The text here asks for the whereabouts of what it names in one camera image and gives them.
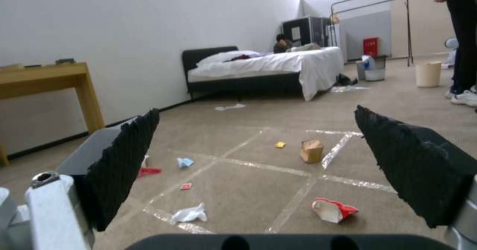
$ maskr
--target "black cabinet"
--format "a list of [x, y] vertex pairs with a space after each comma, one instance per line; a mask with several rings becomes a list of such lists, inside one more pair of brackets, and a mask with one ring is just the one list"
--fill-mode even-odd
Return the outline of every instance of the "black cabinet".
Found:
[[326, 26], [329, 18], [304, 17], [283, 22], [283, 34], [293, 42], [293, 46], [316, 43], [322, 47], [328, 46]]

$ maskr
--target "black pants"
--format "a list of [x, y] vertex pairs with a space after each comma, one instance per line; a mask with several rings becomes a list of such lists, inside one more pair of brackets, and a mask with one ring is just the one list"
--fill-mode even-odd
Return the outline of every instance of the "black pants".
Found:
[[477, 9], [474, 0], [447, 0], [447, 4], [459, 41], [451, 90], [461, 94], [477, 81]]

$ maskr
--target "metal rack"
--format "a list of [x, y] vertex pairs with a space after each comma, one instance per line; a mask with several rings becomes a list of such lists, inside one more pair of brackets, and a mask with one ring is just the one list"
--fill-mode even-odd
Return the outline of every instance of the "metal rack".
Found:
[[[329, 16], [329, 19], [331, 21], [331, 26], [332, 26], [331, 27], [332, 33], [330, 33], [330, 35], [332, 35], [332, 38], [331, 38], [332, 45], [337, 45], [336, 29], [335, 29], [334, 20], [333, 20], [334, 15], [341, 14], [341, 13], [344, 13], [344, 12], [353, 11], [353, 10], [357, 10], [357, 9], [362, 9], [362, 8], [366, 8], [366, 7], [370, 7], [370, 6], [374, 6], [374, 5], [378, 5], [378, 4], [383, 4], [383, 3], [386, 3], [386, 2], [392, 2], [392, 1], [395, 1], [395, 0], [383, 0], [383, 1], [374, 2], [374, 3], [371, 3], [371, 4], [366, 4], [366, 5], [362, 5], [362, 6], [359, 6], [359, 7], [354, 7], [354, 8], [351, 8], [351, 9], [346, 9], [346, 10], [341, 10], [341, 11], [335, 11], [334, 10], [335, 5], [341, 4], [341, 3], [344, 3], [344, 2], [349, 2], [349, 1], [352, 1], [352, 0], [342, 0], [342, 1], [339, 1], [339, 2], [335, 2], [331, 5], [331, 14]], [[409, 0], [405, 0], [404, 4], [406, 6], [406, 12], [407, 12], [407, 53], [408, 53], [407, 66], [410, 66], [411, 63], [414, 63], [414, 56], [413, 56], [413, 48], [412, 48], [412, 43], [411, 43], [411, 22], [410, 22], [410, 19], [409, 19]]]

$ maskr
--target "white bucket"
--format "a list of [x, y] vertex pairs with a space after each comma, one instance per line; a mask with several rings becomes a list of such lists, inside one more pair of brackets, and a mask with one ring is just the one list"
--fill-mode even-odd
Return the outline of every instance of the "white bucket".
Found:
[[366, 70], [366, 80], [369, 82], [376, 82], [384, 80], [386, 77], [386, 69]]
[[441, 65], [441, 62], [417, 65], [417, 87], [438, 87], [441, 80]]

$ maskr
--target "beige bucket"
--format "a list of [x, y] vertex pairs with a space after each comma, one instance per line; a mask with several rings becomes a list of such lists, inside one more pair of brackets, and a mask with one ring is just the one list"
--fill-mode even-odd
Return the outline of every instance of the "beige bucket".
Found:
[[416, 66], [417, 87], [438, 87], [441, 80], [441, 62]]

